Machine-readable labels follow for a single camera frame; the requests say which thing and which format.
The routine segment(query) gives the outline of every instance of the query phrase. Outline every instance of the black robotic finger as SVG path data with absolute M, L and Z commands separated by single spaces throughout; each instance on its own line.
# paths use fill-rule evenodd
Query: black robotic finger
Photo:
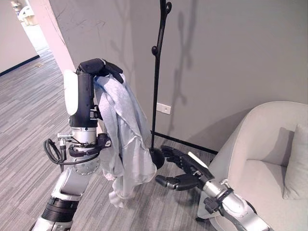
M 107 76 L 109 74 L 112 74 L 117 81 L 119 81 L 120 83 L 124 82 L 120 75 L 123 73 L 123 70 L 117 65 L 107 62 L 103 59 L 96 58 L 84 61 L 79 64 L 78 70 L 92 76 Z
M 198 177 L 191 174 L 183 174 L 176 177 L 157 175 L 155 180 L 160 185 L 177 191 L 189 190 L 200 184 Z

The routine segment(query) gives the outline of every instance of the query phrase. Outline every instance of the gray wall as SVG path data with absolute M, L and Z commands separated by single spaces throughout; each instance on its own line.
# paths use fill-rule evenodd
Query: gray wall
M 9 1 L 0 1 L 0 72 L 37 55 Z
M 51 0 L 73 62 L 123 67 L 151 123 L 159 1 Z M 308 103 L 306 0 L 174 0 L 167 18 L 158 132 L 219 150 L 268 101 Z

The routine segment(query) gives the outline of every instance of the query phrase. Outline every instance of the black cable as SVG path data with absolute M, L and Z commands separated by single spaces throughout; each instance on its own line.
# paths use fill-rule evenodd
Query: black cable
M 89 159 L 86 159 L 86 160 L 80 160 L 80 161 L 76 161 L 76 162 L 64 162 L 64 159 L 61 158 L 62 155 L 60 154 L 59 149 L 56 147 L 55 143 L 51 139 L 45 140 L 43 146 L 44 146 L 44 150 L 45 150 L 48 158 L 51 160 L 51 162 L 53 162 L 53 163 L 55 163 L 57 165 L 60 165 L 61 172 L 63 171 L 63 166 L 64 165 L 77 165 L 77 164 L 85 163 L 85 162 L 88 162 L 90 160 L 95 159 L 100 154 L 100 153 L 97 153 L 95 156 L 93 156 L 93 157 L 91 157 Z M 53 150 L 54 150 L 54 152 L 56 154 L 56 157 L 52 153 L 52 151 L 50 149 L 50 146 L 53 148 Z

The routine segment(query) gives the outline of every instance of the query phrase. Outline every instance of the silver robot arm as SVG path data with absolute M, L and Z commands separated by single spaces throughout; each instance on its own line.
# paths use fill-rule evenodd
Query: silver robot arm
M 200 188 L 209 196 L 204 201 L 205 209 L 209 213 L 219 211 L 239 231 L 273 231 L 251 204 L 233 192 L 226 179 L 218 182 L 206 164 L 195 155 L 184 154 L 168 146 L 161 149 L 167 161 L 174 162 L 186 174 L 174 178 L 157 175 L 155 179 L 159 184 L 178 191 Z
M 64 75 L 65 104 L 70 115 L 70 134 L 58 134 L 60 150 L 50 139 L 44 142 L 49 159 L 60 165 L 61 175 L 51 193 L 43 214 L 37 219 L 31 231 L 69 231 L 79 201 L 85 192 L 92 174 L 100 165 L 100 151 L 111 146 L 107 134 L 96 136 L 97 119 L 102 119 L 98 106 L 94 105 L 93 79 L 96 75 L 112 74 L 123 83 L 122 70 L 102 59 L 81 63 L 74 73 Z M 66 143 L 71 162 L 66 160 Z

